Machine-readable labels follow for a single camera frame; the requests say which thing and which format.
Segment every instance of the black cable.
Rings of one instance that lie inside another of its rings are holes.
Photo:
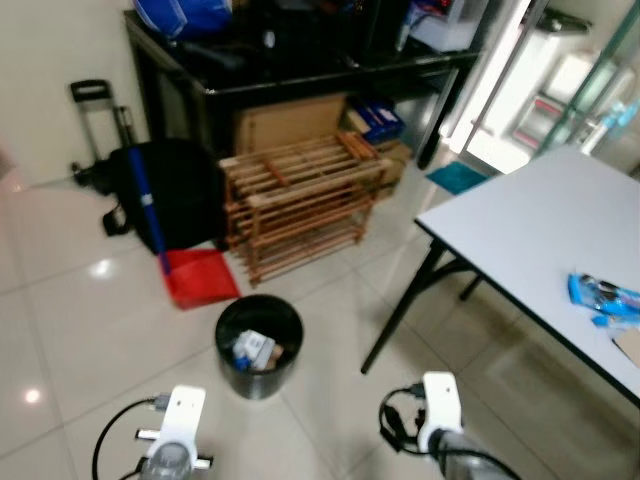
[[[388,434],[385,435],[385,432],[389,432],[389,430],[387,428],[384,427],[384,423],[383,423],[383,419],[384,419],[384,407],[387,405],[388,401],[391,399],[391,397],[393,397],[394,395],[398,394],[398,393],[406,393],[406,394],[410,394],[413,395],[417,398],[424,398],[423,394],[424,394],[424,390],[422,390],[421,392],[420,390],[420,384],[415,384],[412,385],[410,387],[405,387],[405,388],[397,388],[395,390],[392,390],[391,392],[389,392],[384,399],[382,400],[382,402],[380,403],[380,408],[378,410],[378,422],[380,424],[380,433],[383,435],[383,437],[385,437],[385,439],[387,441],[389,441],[389,443],[391,443],[391,446],[396,449],[396,451],[402,451],[405,453],[408,453],[409,455],[414,455],[417,457],[426,457],[426,456],[431,456],[433,458],[438,458],[439,456],[444,456],[445,458],[447,456],[468,456],[468,457],[475,457],[475,458],[480,458],[482,460],[486,460],[490,463],[492,463],[493,465],[497,466],[498,468],[500,468],[502,471],[504,471],[504,473],[506,473],[507,475],[509,475],[511,478],[513,478],[513,480],[521,480],[521,478],[518,476],[518,474],[516,472],[514,472],[509,466],[507,466],[506,464],[504,464],[503,462],[501,462],[500,460],[498,460],[497,458],[495,458],[494,456],[485,453],[485,452],[480,452],[478,450],[471,450],[471,449],[464,449],[464,448],[456,448],[456,449],[443,449],[443,450],[437,450],[435,452],[419,452],[416,450],[410,450],[408,448],[406,448],[404,445],[400,445],[400,442],[398,441],[398,439],[395,439],[395,441],[391,441],[391,439],[387,438]]]
[[[102,442],[104,442],[104,438],[107,436],[107,433],[109,433],[109,430],[111,429],[113,424],[116,423],[118,421],[118,419],[122,415],[127,413],[129,410],[132,410],[135,407],[138,407],[140,405],[153,404],[154,401],[155,401],[155,398],[151,397],[151,398],[145,398],[144,400],[138,400],[137,402],[133,402],[131,405],[128,405],[128,406],[124,407],[122,410],[120,410],[118,413],[116,413],[111,420],[109,420],[109,423],[107,423],[107,425],[104,427],[104,429],[100,433],[100,436],[98,437],[98,441],[96,442],[96,446],[93,449],[93,459],[91,460],[91,478],[92,478],[92,480],[99,480],[98,479],[98,457],[100,456],[100,448],[102,447]],[[128,475],[129,475],[128,477],[124,476],[123,479],[124,478],[130,478],[132,476],[131,474],[128,474]]]
[[[133,472],[129,472],[129,473],[127,473],[127,474],[126,474],[124,477],[122,477],[120,480],[127,480],[127,479],[129,479],[129,478],[131,478],[131,477],[134,477],[134,476],[136,476],[136,475],[139,475],[139,474],[140,474],[140,472],[139,472],[138,470],[134,470]]]

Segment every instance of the black table leg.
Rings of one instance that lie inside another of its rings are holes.
[[[396,328],[398,328],[398,325],[400,325],[402,317],[404,317],[404,314],[407,313],[407,310],[409,310],[409,307],[411,306],[413,300],[425,289],[426,285],[429,285],[431,283],[430,277],[432,276],[435,267],[442,257],[444,251],[445,248],[442,242],[436,239],[431,242],[431,249],[429,250],[429,254],[424,259],[424,262],[422,262],[422,266],[416,272],[416,275],[415,277],[413,277],[411,284],[404,292],[404,295],[402,295],[400,303],[398,303],[398,306],[393,311],[391,318],[389,318],[389,321],[384,326],[384,329],[378,337],[378,340],[376,340],[376,343],[371,349],[371,352],[369,352],[367,359],[364,361],[364,364],[360,369],[360,371],[364,375],[367,374],[382,348],[389,341],[389,338],[391,337],[391,335],[393,335],[393,332],[395,332]]]
[[[471,296],[473,291],[478,287],[478,285],[480,285],[480,282],[482,282],[482,277],[480,277],[480,275],[476,275],[476,278],[474,278],[471,283],[469,283],[469,285],[465,287],[465,289],[458,297],[460,301],[466,301]]]

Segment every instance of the black trash can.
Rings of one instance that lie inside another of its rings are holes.
[[[233,345],[245,330],[273,338],[284,353],[269,371],[240,371],[234,366]],[[298,313],[284,300],[271,295],[250,295],[229,305],[218,320],[215,344],[222,370],[241,396],[259,400],[273,395],[284,383],[298,356],[304,328]]]

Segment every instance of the black desk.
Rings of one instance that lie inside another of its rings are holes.
[[[261,64],[242,76],[229,75],[213,62],[171,46],[148,29],[134,11],[125,12],[124,16],[151,138],[167,136],[167,124],[173,114],[169,110],[173,106],[167,104],[161,89],[172,84],[185,109],[186,136],[204,146],[214,158],[233,153],[233,113],[238,109],[336,92],[359,92],[375,82],[429,77],[440,80],[435,83],[440,93],[423,136],[419,164],[425,167],[437,148],[440,124],[478,57],[477,52],[470,51],[439,54],[414,42],[399,56],[357,65],[328,48],[322,58],[315,55],[312,63]]]

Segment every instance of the red dustpan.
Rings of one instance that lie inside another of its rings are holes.
[[[236,282],[219,251],[166,251],[164,235],[153,208],[153,196],[144,171],[142,155],[136,147],[129,149],[129,162],[138,184],[140,200],[149,222],[164,280],[174,303],[186,310],[239,297]]]

